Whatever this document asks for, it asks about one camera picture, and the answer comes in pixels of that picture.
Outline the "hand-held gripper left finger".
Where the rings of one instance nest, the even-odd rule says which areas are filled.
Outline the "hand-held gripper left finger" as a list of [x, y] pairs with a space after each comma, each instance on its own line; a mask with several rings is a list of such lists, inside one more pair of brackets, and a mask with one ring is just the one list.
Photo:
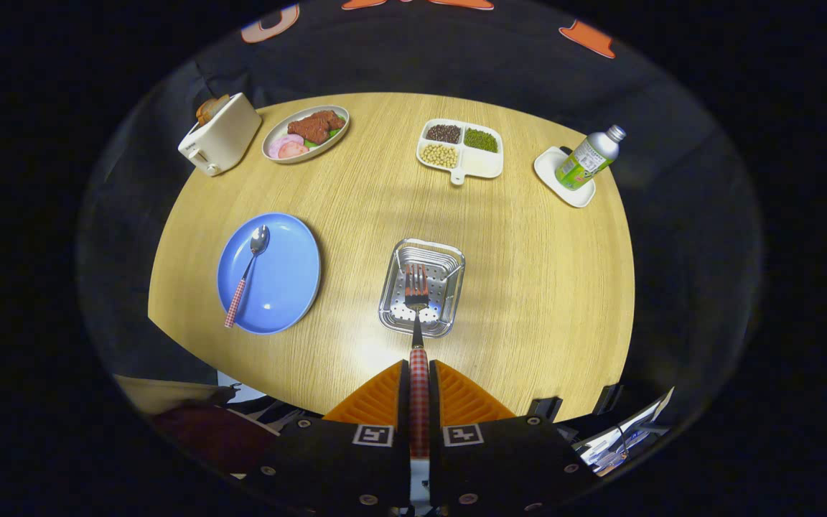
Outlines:
[[410, 501], [410, 366], [400, 360], [322, 418], [281, 429], [244, 487], [290, 511], [394, 511]]

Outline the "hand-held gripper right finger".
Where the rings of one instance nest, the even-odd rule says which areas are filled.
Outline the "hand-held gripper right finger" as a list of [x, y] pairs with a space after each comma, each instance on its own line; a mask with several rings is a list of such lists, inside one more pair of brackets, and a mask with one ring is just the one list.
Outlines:
[[512, 415], [439, 360], [429, 364], [430, 504], [446, 513], [555, 513], [597, 475], [550, 419]]

